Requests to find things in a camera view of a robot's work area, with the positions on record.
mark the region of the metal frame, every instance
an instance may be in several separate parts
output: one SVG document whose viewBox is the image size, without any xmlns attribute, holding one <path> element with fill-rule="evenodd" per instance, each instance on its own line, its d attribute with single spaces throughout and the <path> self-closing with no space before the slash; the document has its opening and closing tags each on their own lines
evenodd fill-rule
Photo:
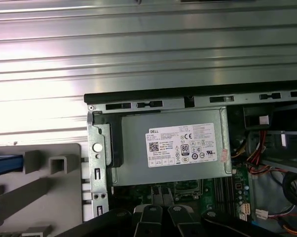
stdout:
<svg viewBox="0 0 297 237">
<path fill-rule="evenodd" d="M 103 130 L 108 131 L 109 124 L 94 124 L 93 113 L 88 113 L 88 158 L 94 217 L 109 211 L 106 170 L 106 151 L 109 149 L 105 149 L 106 139 L 102 134 Z"/>
<path fill-rule="evenodd" d="M 292 97 L 291 93 L 297 90 L 278 90 L 278 91 L 261 91 L 257 93 L 234 93 L 234 94 L 220 94 L 220 95 L 207 95 L 207 96 L 195 96 L 194 97 L 194 108 L 206 108 L 206 107 L 218 107 L 218 106 L 229 106 L 229 105 L 248 105 L 248 104 L 261 104 L 261 103 L 275 103 L 275 102 L 290 102 L 297 101 L 297 97 Z M 271 95 L 273 93 L 280 93 L 281 98 L 273 99 L 261 99 L 261 95 Z M 212 98 L 225 98 L 231 99 L 229 101 L 218 101 L 211 102 Z M 162 107 L 145 107 L 145 108 L 137 108 L 137 103 L 149 103 L 150 101 L 162 101 Z M 117 109 L 117 110 L 106 110 L 106 105 L 116 104 L 116 103 L 126 103 L 126 101 L 117 101 L 117 102 L 108 102 L 108 103 L 92 103 L 88 105 L 88 109 L 91 112 L 97 112 L 102 114 L 111 114 L 111 113 L 124 113 L 124 112 L 142 112 L 142 111 L 154 111 L 159 109 L 183 109 L 185 108 L 184 98 L 177 99 L 167 99 L 167 98 L 159 98 L 159 99 L 151 99 L 151 100 L 134 100 L 130 101 L 131 108 L 130 109 Z M 294 109 L 297 108 L 297 105 L 289 106 L 288 108 Z"/>
</svg>

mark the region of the motherboard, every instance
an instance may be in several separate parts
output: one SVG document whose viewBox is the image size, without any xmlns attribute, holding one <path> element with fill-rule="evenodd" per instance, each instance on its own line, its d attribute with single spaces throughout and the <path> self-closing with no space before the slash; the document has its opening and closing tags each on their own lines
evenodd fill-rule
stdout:
<svg viewBox="0 0 297 237">
<path fill-rule="evenodd" d="M 110 209 L 120 207 L 133 212 L 137 205 L 150 204 L 151 187 L 155 185 L 168 187 L 175 204 L 188 205 L 197 215 L 218 209 L 251 221 L 248 172 L 246 166 L 241 164 L 233 166 L 231 177 L 115 187 Z"/>
</svg>

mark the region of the white connector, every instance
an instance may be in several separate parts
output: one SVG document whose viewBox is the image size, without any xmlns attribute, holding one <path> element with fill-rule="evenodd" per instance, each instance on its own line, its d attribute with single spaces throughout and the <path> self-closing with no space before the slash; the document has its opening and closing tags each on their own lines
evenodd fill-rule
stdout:
<svg viewBox="0 0 297 237">
<path fill-rule="evenodd" d="M 245 215 L 245 214 L 239 214 L 239 219 L 241 219 L 243 221 L 247 221 L 247 215 Z"/>
<path fill-rule="evenodd" d="M 241 205 L 241 212 L 245 215 L 251 214 L 251 205 L 249 203 L 244 203 Z"/>
<path fill-rule="evenodd" d="M 258 218 L 261 218 L 263 220 L 268 219 L 268 211 L 256 209 L 255 214 Z"/>
</svg>

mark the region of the ribbed metal panel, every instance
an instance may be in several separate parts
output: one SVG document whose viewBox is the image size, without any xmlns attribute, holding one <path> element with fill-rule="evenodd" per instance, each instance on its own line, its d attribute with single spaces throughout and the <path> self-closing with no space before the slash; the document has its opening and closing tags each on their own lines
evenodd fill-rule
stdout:
<svg viewBox="0 0 297 237">
<path fill-rule="evenodd" d="M 85 93 L 284 80 L 297 0 L 0 1 L 0 134 L 85 129 Z"/>
</svg>

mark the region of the cable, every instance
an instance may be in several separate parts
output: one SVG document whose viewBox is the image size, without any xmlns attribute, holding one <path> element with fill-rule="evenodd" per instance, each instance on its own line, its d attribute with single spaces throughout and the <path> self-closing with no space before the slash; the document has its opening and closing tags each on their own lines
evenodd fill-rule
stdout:
<svg viewBox="0 0 297 237">
<path fill-rule="evenodd" d="M 273 217 L 271 218 L 277 218 L 279 217 L 280 215 L 274 215 Z M 284 216 L 297 216 L 297 213 L 291 213 L 291 214 L 285 214 L 285 215 L 281 215 L 281 217 L 284 217 Z"/>
<path fill-rule="evenodd" d="M 241 154 L 243 154 L 245 152 L 248 136 L 249 136 L 249 131 L 246 131 L 245 132 L 245 139 L 243 140 L 243 142 L 239 146 L 239 148 L 236 149 L 235 153 L 231 155 L 231 158 L 236 158 L 236 157 L 240 156 Z"/>
<path fill-rule="evenodd" d="M 275 181 L 278 185 L 280 185 L 282 187 L 282 183 L 279 180 L 277 180 L 276 177 L 272 174 L 273 171 L 275 171 L 275 170 L 270 171 L 271 178 L 273 179 L 273 181 Z"/>
<path fill-rule="evenodd" d="M 292 182 L 295 180 L 297 180 L 297 174 L 287 172 L 282 181 L 282 189 L 286 199 L 297 206 L 297 192 L 292 187 Z"/>
<path fill-rule="evenodd" d="M 269 217 L 276 217 L 276 216 L 285 216 L 285 215 L 288 215 L 290 214 L 293 209 L 295 208 L 296 206 L 295 205 L 291 205 L 287 210 L 285 211 L 282 211 L 282 212 L 279 212 L 279 213 L 274 213 L 274 214 L 269 214 L 268 215 L 268 218 Z"/>
<path fill-rule="evenodd" d="M 267 131 L 260 131 L 260 142 L 255 151 L 247 158 L 248 172 L 254 175 L 264 174 L 269 170 L 268 166 L 264 166 L 260 170 L 255 170 L 260 164 L 260 156 L 264 149 L 264 143 L 266 139 Z"/>
<path fill-rule="evenodd" d="M 294 233 L 294 234 L 297 234 L 297 231 L 293 231 L 293 230 L 291 230 L 291 229 L 289 229 L 287 226 L 283 226 L 283 228 L 286 230 L 286 231 L 288 231 L 289 233 Z"/>
</svg>

